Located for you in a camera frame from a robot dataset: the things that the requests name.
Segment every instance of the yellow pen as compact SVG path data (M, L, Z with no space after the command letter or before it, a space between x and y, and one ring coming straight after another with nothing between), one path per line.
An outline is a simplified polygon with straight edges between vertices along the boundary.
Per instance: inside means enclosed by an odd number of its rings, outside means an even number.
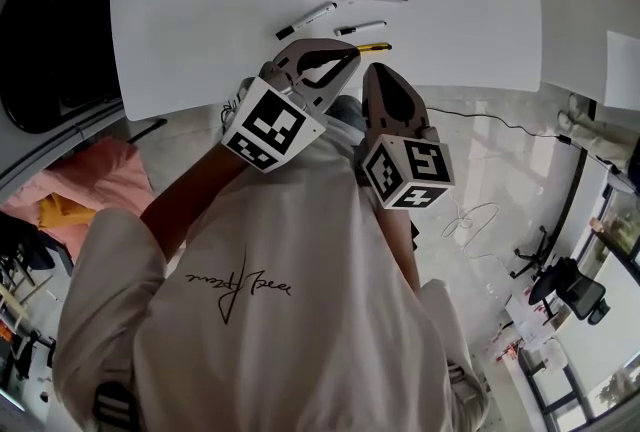
M392 46L389 43L375 43L375 44L363 44L360 46L356 46L356 48L360 51L360 53L366 52L379 52L391 50Z

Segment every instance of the white t-shirt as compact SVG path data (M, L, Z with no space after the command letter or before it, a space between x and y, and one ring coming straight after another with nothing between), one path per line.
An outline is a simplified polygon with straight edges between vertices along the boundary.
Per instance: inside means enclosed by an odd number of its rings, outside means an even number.
M137 217L96 216L54 361L81 426L109 380L132 388L154 432L480 425L486 397L445 286L411 291L356 184L358 133L331 120L283 168L244 171L191 227L166 280Z

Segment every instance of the black cable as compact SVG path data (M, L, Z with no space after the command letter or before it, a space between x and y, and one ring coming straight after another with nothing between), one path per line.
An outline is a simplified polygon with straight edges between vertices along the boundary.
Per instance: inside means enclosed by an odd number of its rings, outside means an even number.
M576 149L578 149L580 151L585 149L582 146L580 146L578 144L575 144L571 140L571 138L567 137L566 135L543 135L543 134L540 134L540 133L531 133L529 130L527 130L523 126L511 125L511 124L507 123L501 117L494 116L494 115L491 115L491 114L463 114L462 112L453 112L451 110L442 110L440 108L434 108L434 107L426 107L426 109L427 110L435 110L436 112L442 112L443 114L451 114L451 115L460 116L460 117L489 117L491 119L497 119L502 124L504 124L507 128L522 130L523 132L525 132L527 135L530 135L531 137L547 137L547 138L554 137L556 140L558 140L558 142L561 142L562 144L567 144L568 146L573 146L574 148L576 148ZM620 181L627 188L629 188L635 195L638 195L638 193L639 193L638 189L632 187L626 181L624 181L622 178L620 178L620 176L618 176L617 174L612 172L610 170L610 167L607 164L603 163L602 160L600 160L599 158L597 158L597 157L593 156L591 153L589 153L589 150L585 149L585 151L587 152L587 156L589 158L591 158L595 162L598 162L602 167L604 167L607 170L607 172L610 172L611 174L613 174L613 176L615 176L618 179L618 181Z

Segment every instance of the shoe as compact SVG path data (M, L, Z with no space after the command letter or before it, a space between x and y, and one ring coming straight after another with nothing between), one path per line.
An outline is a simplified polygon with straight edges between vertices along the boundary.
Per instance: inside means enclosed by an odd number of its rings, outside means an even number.
M584 112L580 108L580 98L578 98L577 94L571 93L569 95L569 118L573 122L576 122L582 114L584 114Z
M564 110L558 112L558 126L563 132L568 133L574 125L575 123Z

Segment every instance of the white marker cube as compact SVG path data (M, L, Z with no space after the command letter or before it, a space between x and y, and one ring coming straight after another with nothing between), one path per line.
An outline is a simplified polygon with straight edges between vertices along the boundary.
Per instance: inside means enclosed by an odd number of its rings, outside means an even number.
M380 135L363 167L383 208L428 208L455 185L449 147L439 142Z
M256 77L222 144L266 173L287 163L324 131L322 124Z

